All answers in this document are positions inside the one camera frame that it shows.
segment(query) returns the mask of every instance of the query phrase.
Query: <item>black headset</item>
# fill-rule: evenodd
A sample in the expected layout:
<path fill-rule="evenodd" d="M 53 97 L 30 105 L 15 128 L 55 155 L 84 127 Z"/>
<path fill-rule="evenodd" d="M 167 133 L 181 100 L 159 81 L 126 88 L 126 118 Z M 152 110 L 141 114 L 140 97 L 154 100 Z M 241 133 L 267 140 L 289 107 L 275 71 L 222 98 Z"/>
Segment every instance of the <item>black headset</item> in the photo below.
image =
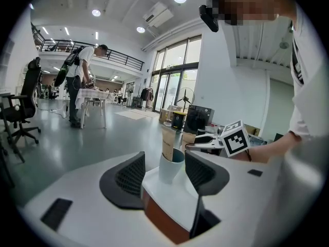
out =
<path fill-rule="evenodd" d="M 237 14 L 225 12 L 225 6 L 228 6 L 228 3 L 225 5 L 225 0 L 207 0 L 207 5 L 199 7 L 200 17 L 211 31 L 218 31 L 218 20 L 224 20 L 232 26 L 238 25 Z"/>

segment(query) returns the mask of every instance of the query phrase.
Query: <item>fan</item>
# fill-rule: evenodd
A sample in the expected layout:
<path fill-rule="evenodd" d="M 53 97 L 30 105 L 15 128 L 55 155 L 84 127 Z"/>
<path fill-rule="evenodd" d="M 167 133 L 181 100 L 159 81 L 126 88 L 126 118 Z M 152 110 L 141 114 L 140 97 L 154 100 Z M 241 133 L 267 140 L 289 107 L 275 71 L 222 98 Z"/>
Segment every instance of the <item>fan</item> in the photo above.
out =
<path fill-rule="evenodd" d="M 183 112 L 186 107 L 186 103 L 193 104 L 194 102 L 194 92 L 190 88 L 181 88 L 178 94 L 179 100 L 177 101 L 177 105 L 180 101 L 184 102 Z"/>

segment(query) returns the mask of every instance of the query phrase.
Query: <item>gray floor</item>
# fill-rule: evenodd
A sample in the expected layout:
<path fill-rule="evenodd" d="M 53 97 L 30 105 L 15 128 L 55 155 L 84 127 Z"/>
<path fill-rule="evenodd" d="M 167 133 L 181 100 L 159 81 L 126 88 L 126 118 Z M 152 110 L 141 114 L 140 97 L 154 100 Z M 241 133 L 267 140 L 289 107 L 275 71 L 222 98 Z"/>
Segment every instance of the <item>gray floor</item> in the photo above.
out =
<path fill-rule="evenodd" d="M 39 108 L 45 110 L 60 108 L 62 105 L 63 102 L 58 100 L 39 100 Z M 37 145 L 28 137 L 21 137 L 17 143 L 26 161 L 24 164 L 8 148 L 6 140 L 3 140 L 10 152 L 6 161 L 15 182 L 11 192 L 16 203 L 24 206 L 64 173 L 111 157 L 144 151 L 147 171 L 157 167 L 162 150 L 158 118 L 133 120 L 115 114 L 127 109 L 117 104 L 108 104 L 105 129 L 99 108 L 91 108 L 83 130 L 71 128 L 68 118 L 37 110 L 31 123 L 24 126 L 41 128 L 41 134 L 31 132 L 40 143 Z M 176 135 L 176 147 L 179 146 L 180 136 Z"/>

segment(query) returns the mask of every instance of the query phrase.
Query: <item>paper cup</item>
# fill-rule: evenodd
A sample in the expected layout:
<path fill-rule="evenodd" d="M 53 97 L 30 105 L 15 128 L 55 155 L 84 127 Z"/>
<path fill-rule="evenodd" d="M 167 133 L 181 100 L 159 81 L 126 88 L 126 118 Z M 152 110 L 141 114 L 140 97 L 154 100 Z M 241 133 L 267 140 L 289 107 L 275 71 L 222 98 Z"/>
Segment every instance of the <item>paper cup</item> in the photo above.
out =
<path fill-rule="evenodd" d="M 173 160 L 167 160 L 161 153 L 159 164 L 159 180 L 166 184 L 171 184 L 184 164 L 184 154 L 182 151 L 174 148 Z"/>

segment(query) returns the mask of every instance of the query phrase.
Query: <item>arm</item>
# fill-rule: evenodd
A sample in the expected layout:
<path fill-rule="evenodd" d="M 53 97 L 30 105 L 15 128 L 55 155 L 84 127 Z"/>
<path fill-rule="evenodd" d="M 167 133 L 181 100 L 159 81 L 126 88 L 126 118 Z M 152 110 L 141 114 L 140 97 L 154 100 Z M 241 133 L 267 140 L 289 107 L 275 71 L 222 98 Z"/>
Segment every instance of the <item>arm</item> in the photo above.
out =
<path fill-rule="evenodd" d="M 83 62 L 82 62 L 82 69 L 83 69 L 83 74 L 87 79 L 87 81 L 86 81 L 86 83 L 87 83 L 90 81 L 90 76 L 88 73 L 88 63 L 85 60 L 83 60 Z"/>
<path fill-rule="evenodd" d="M 255 146 L 249 149 L 251 160 L 253 162 L 267 163 L 270 157 L 284 155 L 290 148 L 301 141 L 301 137 L 293 132 L 286 133 L 276 142 L 265 146 Z M 249 161 L 247 153 L 242 152 L 233 157 L 237 160 Z"/>

